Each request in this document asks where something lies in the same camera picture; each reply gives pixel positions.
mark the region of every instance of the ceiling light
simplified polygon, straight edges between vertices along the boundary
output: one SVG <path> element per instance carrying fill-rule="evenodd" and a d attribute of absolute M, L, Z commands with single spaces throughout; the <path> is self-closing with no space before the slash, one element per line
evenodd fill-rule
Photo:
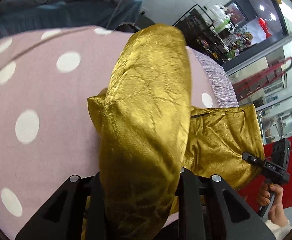
<path fill-rule="evenodd" d="M 270 13 L 270 17 L 271 17 L 271 19 L 274 20 L 274 21 L 277 20 L 275 14 L 273 14 L 273 13 Z"/>

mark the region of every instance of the screw head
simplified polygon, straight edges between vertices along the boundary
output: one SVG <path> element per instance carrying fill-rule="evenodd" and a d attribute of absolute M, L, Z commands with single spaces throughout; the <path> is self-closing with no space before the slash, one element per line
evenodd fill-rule
<path fill-rule="evenodd" d="M 212 180 L 215 181 L 215 182 L 220 182 L 222 180 L 222 178 L 219 175 L 213 175 L 212 176 Z"/>
<path fill-rule="evenodd" d="M 69 178 L 70 182 L 76 182 L 77 180 L 79 180 L 79 177 L 77 175 L 73 175 Z"/>

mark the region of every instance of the gold satin fabric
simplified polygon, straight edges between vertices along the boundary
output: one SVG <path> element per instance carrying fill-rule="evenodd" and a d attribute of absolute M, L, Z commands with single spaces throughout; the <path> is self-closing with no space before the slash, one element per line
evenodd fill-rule
<path fill-rule="evenodd" d="M 185 46 L 182 33 L 172 26 L 135 33 L 106 95 L 88 99 L 101 135 L 100 180 L 116 239 L 152 239 L 169 215 L 190 124 Z"/>
<path fill-rule="evenodd" d="M 220 175 L 233 189 L 240 190 L 260 174 L 242 159 L 243 152 L 264 159 L 264 147 L 255 106 L 236 108 L 192 108 L 183 167 L 195 175 Z M 178 212 L 174 199 L 170 214 Z"/>
<path fill-rule="evenodd" d="M 197 109 L 190 91 L 184 38 L 157 24 L 131 36 L 108 90 L 88 98 L 115 239 L 151 240 L 160 231 L 178 208 L 172 202 L 181 166 L 200 176 L 220 174 L 235 189 L 258 174 L 241 159 L 244 151 L 264 158 L 254 106 Z"/>

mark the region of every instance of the pink blanket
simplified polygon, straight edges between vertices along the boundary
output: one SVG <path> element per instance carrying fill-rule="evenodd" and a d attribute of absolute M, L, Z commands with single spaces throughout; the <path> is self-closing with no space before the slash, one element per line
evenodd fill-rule
<path fill-rule="evenodd" d="M 99 138 L 87 98 L 108 86 L 131 33 L 41 30 L 0 40 L 0 228 L 19 230 L 71 175 L 98 172 Z M 188 49 L 192 104 L 218 107 Z"/>

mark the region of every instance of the black metal frame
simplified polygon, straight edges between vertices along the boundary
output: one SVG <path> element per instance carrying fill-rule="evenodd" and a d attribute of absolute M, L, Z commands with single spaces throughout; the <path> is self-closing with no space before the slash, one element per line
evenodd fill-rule
<path fill-rule="evenodd" d="M 203 14 L 207 15 L 207 17 L 211 21 L 211 24 L 207 25 L 205 23 L 205 20 L 202 17 Z M 182 23 L 184 21 L 188 26 L 187 30 L 184 28 L 184 26 L 179 26 L 179 23 Z M 214 21 L 200 5 L 195 4 L 194 6 L 192 6 L 173 24 L 173 26 L 179 28 L 183 32 L 188 46 L 204 54 L 208 54 L 207 49 L 203 46 L 201 41 L 198 41 L 198 39 L 205 40 L 209 44 L 209 50 L 212 53 L 218 55 L 219 60 L 216 60 L 214 57 L 212 57 L 212 55 L 209 56 L 217 61 L 220 65 L 224 64 L 224 60 L 226 60 L 225 55 L 227 54 L 227 52 L 222 51 L 223 49 L 219 48 L 218 46 L 224 48 L 226 47 L 226 45 L 223 43 L 219 35 L 210 30 L 210 28 L 214 26 Z"/>
<path fill-rule="evenodd" d="M 225 6 L 227 7 L 228 5 L 230 5 L 231 3 L 235 2 L 236 0 L 231 0 L 230 2 L 228 2 Z M 275 44 L 276 42 L 280 41 L 281 39 L 283 39 L 284 37 L 288 36 L 288 29 L 287 29 L 287 26 L 286 26 L 286 23 L 285 23 L 285 20 L 284 20 L 284 16 L 283 16 L 283 13 L 281 12 L 281 9 L 277 3 L 276 0 L 271 0 L 273 5 L 274 5 L 274 8 L 275 8 L 275 11 L 276 11 L 276 14 L 278 16 L 278 20 L 282 26 L 282 31 L 278 32 L 278 33 L 275 33 L 274 35 L 272 35 L 270 38 L 266 39 L 265 41 L 262 41 L 260 44 L 257 44 L 256 46 L 253 46 L 249 49 L 247 49 L 246 51 L 242 52 L 239 56 L 233 58 L 232 60 L 230 61 L 217 61 L 220 65 L 222 65 L 222 67 L 224 68 L 225 72 L 231 70 L 232 68 L 234 68 L 235 66 L 241 64 L 242 62 L 246 61 L 247 59 L 251 58 L 252 56 L 258 54 L 259 52 L 265 50 L 266 48 L 268 48 L 269 46 Z M 186 15 L 192 11 L 193 9 L 196 9 L 195 7 L 198 6 L 201 11 L 203 11 L 208 17 L 209 15 L 206 13 L 206 11 L 201 7 L 199 6 L 198 4 L 194 5 L 190 10 L 188 10 L 182 17 L 180 17 L 174 24 L 173 26 L 176 26 L 183 18 L 186 18 Z M 209 30 L 209 28 L 213 26 L 213 24 L 210 24 L 207 26 L 207 29 L 206 30 Z M 215 50 L 214 52 L 220 52 L 218 53 L 218 55 L 222 58 L 225 53 L 222 53 L 214 43 L 210 42 L 209 45 L 211 47 L 213 47 L 214 49 L 217 49 Z"/>
<path fill-rule="evenodd" d="M 16 240 L 80 239 L 88 195 L 91 200 L 85 239 L 113 239 L 104 213 L 98 173 L 85 179 L 71 176 L 27 222 Z M 201 195 L 205 198 L 211 230 L 205 227 Z M 212 240 L 242 240 L 243 236 L 246 240 L 275 240 L 256 212 L 218 175 L 203 178 L 183 169 L 176 196 L 179 197 L 179 240 L 200 240 L 206 236 Z"/>

